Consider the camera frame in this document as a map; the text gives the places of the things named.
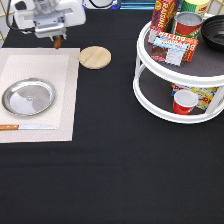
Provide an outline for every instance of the black bowl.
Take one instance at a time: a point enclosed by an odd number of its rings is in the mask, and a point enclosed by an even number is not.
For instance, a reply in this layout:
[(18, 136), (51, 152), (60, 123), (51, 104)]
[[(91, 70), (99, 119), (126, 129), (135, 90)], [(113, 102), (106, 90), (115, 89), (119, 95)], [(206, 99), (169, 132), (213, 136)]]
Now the black bowl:
[(206, 19), (202, 24), (201, 34), (209, 47), (224, 52), (224, 15)]

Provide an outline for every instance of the shelf tier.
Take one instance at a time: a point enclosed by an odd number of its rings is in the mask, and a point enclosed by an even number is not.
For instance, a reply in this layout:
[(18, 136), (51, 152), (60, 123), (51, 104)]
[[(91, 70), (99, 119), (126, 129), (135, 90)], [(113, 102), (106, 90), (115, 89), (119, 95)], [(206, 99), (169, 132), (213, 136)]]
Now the shelf tier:
[(142, 29), (137, 42), (137, 53), (145, 66), (157, 76), (178, 84), (193, 87), (218, 87), (224, 85), (224, 53), (210, 49), (199, 36), (192, 62), (181, 67), (158, 63), (150, 57), (152, 45), (147, 43), (150, 24)]
[(224, 102), (222, 102), (212, 114), (207, 114), (199, 108), (194, 108), (191, 115), (175, 114), (172, 109), (170, 82), (153, 74), (144, 64), (140, 66), (139, 76), (135, 76), (133, 88), (138, 101), (145, 109), (160, 118), (176, 123), (204, 122), (216, 117), (224, 109)]

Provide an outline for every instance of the red cup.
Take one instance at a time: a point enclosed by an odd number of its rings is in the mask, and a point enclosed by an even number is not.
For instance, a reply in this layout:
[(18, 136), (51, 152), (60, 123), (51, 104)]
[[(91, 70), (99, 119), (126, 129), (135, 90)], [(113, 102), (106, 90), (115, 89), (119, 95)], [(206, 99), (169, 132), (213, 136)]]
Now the red cup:
[(189, 115), (198, 104), (198, 95), (190, 90), (182, 89), (174, 94), (173, 111), (180, 115)]

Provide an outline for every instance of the round wooden disc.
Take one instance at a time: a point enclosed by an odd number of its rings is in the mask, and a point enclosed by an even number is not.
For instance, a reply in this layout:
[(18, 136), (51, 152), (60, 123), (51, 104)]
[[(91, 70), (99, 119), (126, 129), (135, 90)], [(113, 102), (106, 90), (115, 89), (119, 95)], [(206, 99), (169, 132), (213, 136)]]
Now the round wooden disc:
[(98, 46), (88, 47), (81, 51), (79, 62), (86, 68), (100, 69), (107, 66), (111, 61), (111, 53)]

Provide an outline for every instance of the snack box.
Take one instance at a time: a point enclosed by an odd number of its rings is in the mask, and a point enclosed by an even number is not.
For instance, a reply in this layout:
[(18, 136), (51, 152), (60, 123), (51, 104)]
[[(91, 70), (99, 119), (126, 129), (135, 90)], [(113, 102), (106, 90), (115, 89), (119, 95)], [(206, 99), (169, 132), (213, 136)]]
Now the snack box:
[(152, 15), (148, 42), (153, 44), (159, 31), (168, 31), (173, 17), (176, 15), (180, 0), (157, 0)]
[(184, 86), (184, 85), (179, 85), (179, 84), (171, 84), (173, 88), (172, 96), (174, 94), (181, 90), (181, 89), (187, 89), (190, 90), (194, 93), (197, 93), (199, 96), (199, 101), (196, 107), (206, 110), (208, 108), (208, 105), (211, 103), (212, 98), (214, 97), (215, 93), (218, 90), (218, 87), (213, 87), (213, 88), (196, 88), (196, 87), (189, 87), (189, 86)]
[(192, 39), (192, 38), (187, 38), (187, 37), (182, 37), (182, 36), (178, 36), (178, 35), (174, 35), (171, 33), (165, 33), (165, 32), (159, 32), (158, 36), (160, 37), (168, 37), (171, 40), (177, 40), (177, 41), (181, 41), (183, 43), (189, 44), (187, 52), (184, 56), (184, 61), (188, 61), (191, 62), (192, 57), (194, 55), (194, 52), (196, 50), (197, 44), (198, 44), (198, 40), (196, 39)]
[(151, 58), (156, 61), (180, 66), (188, 46), (188, 44), (182, 41), (159, 36), (154, 41)]

